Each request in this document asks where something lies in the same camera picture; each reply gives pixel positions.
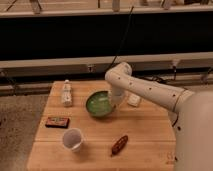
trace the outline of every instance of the paper cup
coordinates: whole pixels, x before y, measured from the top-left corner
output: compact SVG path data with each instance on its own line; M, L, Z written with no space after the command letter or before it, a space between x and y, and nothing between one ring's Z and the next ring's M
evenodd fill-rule
M66 148L71 149L73 152L79 151L83 143L81 130L78 128L68 129L62 137L62 143Z

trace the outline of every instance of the wooden tabletop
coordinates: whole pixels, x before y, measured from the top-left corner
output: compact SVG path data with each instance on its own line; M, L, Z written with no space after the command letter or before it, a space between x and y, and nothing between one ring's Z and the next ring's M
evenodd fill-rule
M126 101L104 119L92 118L85 108L87 98L94 92L108 90L105 81L71 82L73 106L61 104L63 82L54 82L32 151L29 171L172 171L175 137L167 111L142 99L139 107ZM46 128L48 116L70 118L69 128L79 128L84 144L78 153L63 147L65 129ZM129 136L125 148L110 157L111 147L123 135Z

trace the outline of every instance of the toy sausage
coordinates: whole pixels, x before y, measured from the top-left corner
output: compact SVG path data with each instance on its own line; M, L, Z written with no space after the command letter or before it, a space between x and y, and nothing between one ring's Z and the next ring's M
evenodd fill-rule
M112 147L112 154L111 157L118 154L126 145L128 141L128 136L125 135L123 137L121 137Z

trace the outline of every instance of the gray floor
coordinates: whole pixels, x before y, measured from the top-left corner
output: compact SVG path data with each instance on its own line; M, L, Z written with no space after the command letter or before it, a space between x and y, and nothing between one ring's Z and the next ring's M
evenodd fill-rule
M194 91L213 86L191 86ZM0 97L0 171L25 171L48 94Z

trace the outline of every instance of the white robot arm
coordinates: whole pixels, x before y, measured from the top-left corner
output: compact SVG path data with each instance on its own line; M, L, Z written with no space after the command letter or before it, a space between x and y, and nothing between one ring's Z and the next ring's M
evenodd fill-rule
M117 105L129 90L179 115L176 123L175 171L213 170L213 92L195 93L183 88L131 76L129 64L107 71L110 102Z

